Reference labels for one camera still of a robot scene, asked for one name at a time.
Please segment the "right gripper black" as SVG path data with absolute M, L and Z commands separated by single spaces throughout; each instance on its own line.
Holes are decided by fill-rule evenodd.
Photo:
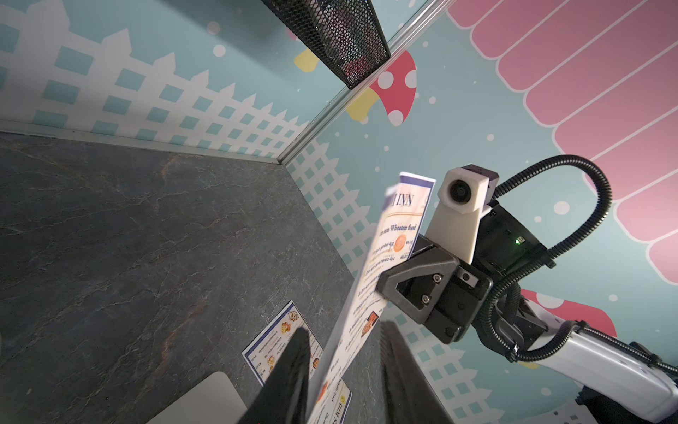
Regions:
M 464 337 L 493 285 L 483 270 L 429 247 L 382 272 L 376 291 L 449 345 Z

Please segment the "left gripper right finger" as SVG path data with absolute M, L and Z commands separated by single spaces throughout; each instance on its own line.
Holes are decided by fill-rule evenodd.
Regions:
M 381 324 L 381 374 L 387 423 L 453 423 L 393 322 Z

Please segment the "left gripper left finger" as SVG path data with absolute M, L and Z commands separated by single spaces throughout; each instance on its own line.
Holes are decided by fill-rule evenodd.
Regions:
M 238 424 L 306 423 L 310 353 L 308 331 L 296 329 L 271 376 Z

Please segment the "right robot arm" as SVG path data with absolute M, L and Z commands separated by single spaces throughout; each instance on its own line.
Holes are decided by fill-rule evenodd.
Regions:
M 499 199 L 558 167 L 586 174 L 596 206 L 573 233 L 546 247 Z M 642 344 L 624 343 L 565 305 L 548 307 L 520 282 L 588 238 L 613 193 L 603 171 L 578 155 L 556 155 L 501 181 L 473 164 L 447 172 L 439 204 L 409 259 L 381 273 L 377 292 L 444 344 L 468 330 L 512 363 L 547 367 L 582 387 L 577 404 L 598 423 L 674 423 L 677 369 Z

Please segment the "dim sum menu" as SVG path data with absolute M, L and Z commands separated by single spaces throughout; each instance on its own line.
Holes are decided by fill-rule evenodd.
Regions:
M 242 353 L 245 362 L 261 385 L 264 385 L 272 374 L 279 357 L 298 328 L 303 328 L 309 333 L 311 353 L 309 377 L 313 377 L 318 370 L 323 349 L 291 300 Z M 352 398 L 351 390 L 346 383 L 341 380 L 335 390 L 332 392 L 323 390 L 322 394 L 327 402 L 314 423 L 344 423 Z
M 380 275 L 409 259 L 436 180 L 402 172 L 386 192 L 381 216 L 341 314 L 333 328 L 319 367 L 310 379 L 307 422 L 317 422 L 330 394 L 340 383 L 381 317 L 388 301 L 377 292 Z

